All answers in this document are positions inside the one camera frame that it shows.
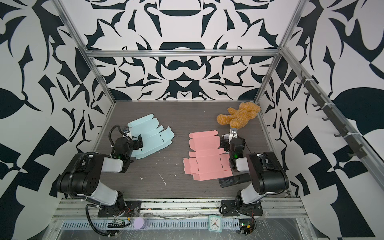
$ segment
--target teal clock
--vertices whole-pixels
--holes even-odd
[[[221,217],[216,215],[209,215],[208,230],[213,232],[221,232]]]

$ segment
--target black and white wall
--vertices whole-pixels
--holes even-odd
[[[66,0],[90,50],[277,48],[298,0]],[[116,99],[253,99],[271,58],[98,58]]]
[[[383,153],[384,2],[310,0],[288,47]],[[384,192],[283,59],[260,101],[277,156],[318,237],[382,239]]]
[[[0,0],[0,56],[0,239],[28,239],[47,227],[64,196],[56,179],[91,150],[111,102],[50,1]]]

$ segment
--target table surface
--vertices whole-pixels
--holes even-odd
[[[150,113],[163,125],[174,132],[172,144],[143,159],[134,160],[125,173],[102,173],[100,181],[112,189],[121,191],[124,198],[215,198],[235,197],[239,190],[250,182],[220,188],[217,179],[196,181],[192,175],[184,172],[183,158],[189,157],[189,137],[191,132],[217,130],[219,135],[229,133],[229,125],[216,122],[219,114],[228,114],[227,108],[238,108],[240,102],[131,102],[116,103],[106,130],[100,140],[97,151],[109,154],[111,144],[108,133],[112,126],[127,126],[131,122]],[[245,138],[252,152],[266,152],[268,145],[257,118],[238,130]],[[117,129],[112,139],[120,137]]]

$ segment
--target teddy bear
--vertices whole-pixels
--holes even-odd
[[[239,129],[244,127],[250,119],[254,119],[260,110],[254,102],[240,103],[239,110],[228,108],[230,115],[218,115],[217,122],[220,125],[230,124],[231,127]]]

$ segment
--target teddy bear head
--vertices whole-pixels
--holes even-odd
[[[260,107],[254,102],[240,103],[239,110],[246,110],[248,112],[256,111],[260,112]]]

